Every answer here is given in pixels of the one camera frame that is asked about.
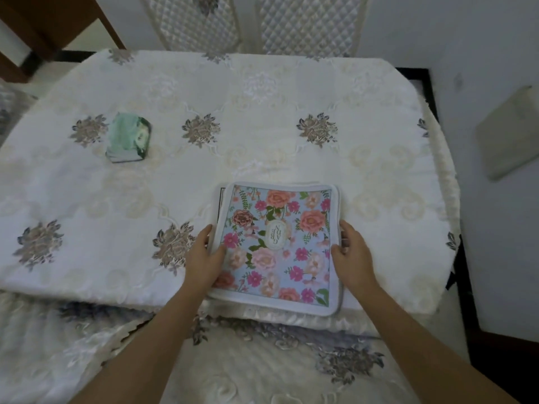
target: tissue box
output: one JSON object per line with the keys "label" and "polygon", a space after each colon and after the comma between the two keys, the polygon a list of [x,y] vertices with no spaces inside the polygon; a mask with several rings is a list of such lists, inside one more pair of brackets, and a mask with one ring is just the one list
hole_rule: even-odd
{"label": "tissue box", "polygon": [[152,125],[143,117],[118,113],[107,132],[106,156],[111,162],[136,162],[148,152]]}

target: tile floor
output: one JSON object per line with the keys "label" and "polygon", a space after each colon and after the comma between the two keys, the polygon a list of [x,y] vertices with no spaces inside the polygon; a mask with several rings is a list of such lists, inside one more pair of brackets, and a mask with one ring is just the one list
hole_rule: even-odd
{"label": "tile floor", "polygon": [[[115,47],[114,41],[104,26],[100,21],[96,21],[84,30],[77,39],[71,42],[66,49],[73,51],[99,51],[104,48]],[[58,80],[77,65],[79,64],[71,62],[49,62],[44,64],[36,72],[29,83],[13,85],[38,98],[43,97]],[[412,81],[412,84],[422,94],[421,82]],[[427,328],[463,359],[469,361],[456,284],[443,295],[438,311],[433,315]]]}

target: person's left arm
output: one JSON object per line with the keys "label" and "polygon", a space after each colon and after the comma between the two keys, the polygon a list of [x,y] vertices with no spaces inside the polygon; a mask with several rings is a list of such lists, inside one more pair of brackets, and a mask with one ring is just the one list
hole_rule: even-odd
{"label": "person's left arm", "polygon": [[188,252],[179,291],[70,404],[157,404],[161,400],[183,340],[225,258],[223,245],[208,254],[205,244],[210,231],[208,225]]}

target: person's right hand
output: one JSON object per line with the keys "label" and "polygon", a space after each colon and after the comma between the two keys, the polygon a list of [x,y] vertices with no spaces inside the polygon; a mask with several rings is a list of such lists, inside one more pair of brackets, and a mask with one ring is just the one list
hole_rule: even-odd
{"label": "person's right hand", "polygon": [[343,246],[332,246],[333,265],[344,286],[360,299],[380,287],[374,276],[373,257],[365,240],[353,226],[341,220],[341,227],[344,230]]}

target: person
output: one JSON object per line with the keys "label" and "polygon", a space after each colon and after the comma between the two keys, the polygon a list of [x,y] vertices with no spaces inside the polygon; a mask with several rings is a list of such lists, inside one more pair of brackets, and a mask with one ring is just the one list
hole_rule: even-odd
{"label": "person", "polygon": [[[332,246],[335,271],[360,302],[422,403],[516,403],[509,394],[420,326],[378,284],[363,237],[341,221]],[[221,271],[226,248],[206,250],[203,229],[186,256],[185,280],[164,308],[71,404],[157,404],[193,319]]]}

